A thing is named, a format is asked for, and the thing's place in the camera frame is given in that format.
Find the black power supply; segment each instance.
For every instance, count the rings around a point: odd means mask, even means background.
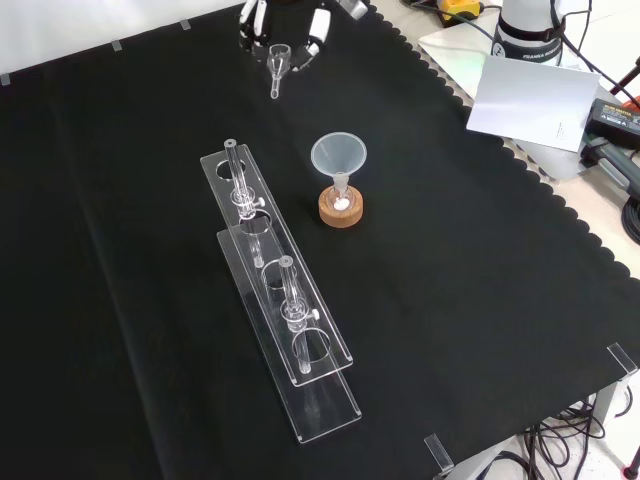
[[[620,105],[596,99],[585,130],[619,147],[640,149],[640,112]]]

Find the funnel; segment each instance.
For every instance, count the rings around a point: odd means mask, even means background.
[[[356,207],[358,197],[360,198],[358,218],[349,225],[332,226],[351,226],[362,216],[362,197],[355,188],[349,187],[349,175],[362,167],[366,158],[367,148],[362,140],[351,133],[330,133],[313,145],[311,162],[319,172],[333,178],[333,187],[325,190],[320,196],[321,217],[323,216],[323,197],[326,197],[324,207],[328,209],[325,213],[334,216],[342,213],[337,217],[343,220],[350,215],[349,211]]]

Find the white wall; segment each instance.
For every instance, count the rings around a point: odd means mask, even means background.
[[[243,0],[0,0],[0,74]]]

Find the orange device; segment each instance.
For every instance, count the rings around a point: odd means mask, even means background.
[[[437,0],[437,6],[440,10],[455,13],[467,20],[475,20],[482,12],[480,2],[473,0]],[[444,27],[451,27],[460,22],[450,15],[438,12],[438,17]]]

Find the table leg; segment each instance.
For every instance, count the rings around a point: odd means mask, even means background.
[[[500,442],[493,447],[487,448],[485,451],[466,459],[459,463],[453,470],[449,471],[446,476],[447,480],[475,480],[482,471],[493,461],[498,454],[504,450],[504,447],[511,438]]]
[[[630,376],[627,376],[619,382],[612,383],[596,394],[593,418],[598,420],[602,425],[606,425],[609,420],[619,413],[613,410],[611,406],[616,398],[624,395],[624,391],[627,389],[627,385],[629,385],[629,378]]]

